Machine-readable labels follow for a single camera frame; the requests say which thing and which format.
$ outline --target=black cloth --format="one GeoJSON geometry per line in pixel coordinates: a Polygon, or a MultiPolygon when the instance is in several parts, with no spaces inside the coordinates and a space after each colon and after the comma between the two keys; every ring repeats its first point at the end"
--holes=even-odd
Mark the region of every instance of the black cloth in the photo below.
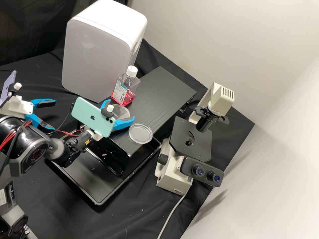
{"type": "MultiPolygon", "coordinates": [[[[127,5],[126,0],[115,0],[127,5]]],[[[0,1],[0,65],[64,45],[67,21],[96,0],[0,1]]]]}
{"type": "MultiPolygon", "coordinates": [[[[58,58],[63,58],[63,50],[54,51],[54,54],[57,57],[44,54],[4,65],[0,67],[0,79],[5,80],[9,75],[9,72],[1,70],[17,70],[16,81],[23,86],[18,95],[22,95],[24,100],[57,99],[56,106],[36,109],[35,113],[51,125],[58,126],[77,96],[61,85],[62,62],[58,58]]],[[[139,76],[159,65],[195,89],[195,101],[206,92],[203,85],[143,41],[136,61],[139,76]]],[[[190,113],[188,109],[178,115],[186,118],[190,113]]],[[[218,143],[219,148],[217,154],[213,152],[214,160],[210,163],[220,164],[221,169],[228,165],[254,125],[233,108],[230,120],[237,122],[236,128],[231,126],[229,131],[213,132],[214,142],[218,143]]],[[[174,118],[171,118],[164,124],[155,137],[161,140],[168,136],[173,121],[174,118]]],[[[157,156],[154,156],[105,205],[96,208],[89,206],[82,194],[72,190],[66,184],[68,182],[65,183],[41,160],[15,180],[18,204],[29,215],[28,224],[40,239],[157,238],[180,196],[156,187],[156,162],[157,156]]],[[[162,238],[180,238],[210,191],[211,187],[194,181],[171,217],[162,238]]]]}

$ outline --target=blue clamp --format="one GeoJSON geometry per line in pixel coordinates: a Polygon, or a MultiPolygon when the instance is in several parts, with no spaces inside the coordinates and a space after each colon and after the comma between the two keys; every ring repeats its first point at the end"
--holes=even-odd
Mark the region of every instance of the blue clamp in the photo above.
{"type": "MultiPolygon", "coordinates": [[[[103,109],[104,107],[107,107],[110,104],[110,102],[111,102],[111,100],[105,100],[102,103],[102,105],[100,107],[100,110],[103,109]]],[[[119,120],[117,119],[115,121],[115,125],[113,127],[113,131],[130,127],[133,124],[134,120],[135,120],[135,116],[130,117],[130,118],[126,118],[126,119],[119,119],[119,120]]]]}
{"type": "MultiPolygon", "coordinates": [[[[53,99],[34,99],[30,101],[33,104],[33,109],[52,107],[55,105],[56,100],[53,99]]],[[[44,133],[50,133],[55,130],[55,128],[48,123],[44,122],[36,114],[25,115],[26,120],[32,120],[32,125],[35,128],[43,131],[44,133]]]]}

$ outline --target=purple phone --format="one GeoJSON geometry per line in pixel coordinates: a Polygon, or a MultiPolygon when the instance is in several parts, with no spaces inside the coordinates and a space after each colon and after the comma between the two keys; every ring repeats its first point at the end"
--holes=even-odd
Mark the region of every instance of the purple phone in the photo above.
{"type": "Polygon", "coordinates": [[[2,93],[0,97],[0,108],[12,97],[12,92],[8,88],[16,80],[17,71],[13,71],[3,84],[2,93]]]}

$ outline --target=flask label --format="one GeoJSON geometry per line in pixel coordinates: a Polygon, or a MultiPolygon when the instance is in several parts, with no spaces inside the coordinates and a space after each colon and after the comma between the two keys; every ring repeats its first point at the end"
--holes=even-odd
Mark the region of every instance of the flask label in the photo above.
{"type": "Polygon", "coordinates": [[[122,104],[125,99],[126,92],[127,87],[120,81],[117,81],[113,92],[113,98],[122,104]]]}
{"type": "Polygon", "coordinates": [[[0,206],[4,205],[7,203],[6,200],[6,193],[4,192],[4,189],[0,190],[0,206]]]}

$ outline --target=microscope stage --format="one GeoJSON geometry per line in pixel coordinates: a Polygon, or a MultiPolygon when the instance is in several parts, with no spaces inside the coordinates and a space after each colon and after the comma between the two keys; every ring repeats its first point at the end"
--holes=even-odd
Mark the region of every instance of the microscope stage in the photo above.
{"type": "Polygon", "coordinates": [[[211,159],[212,132],[199,132],[195,124],[176,116],[169,144],[179,155],[207,162],[211,159]]]}

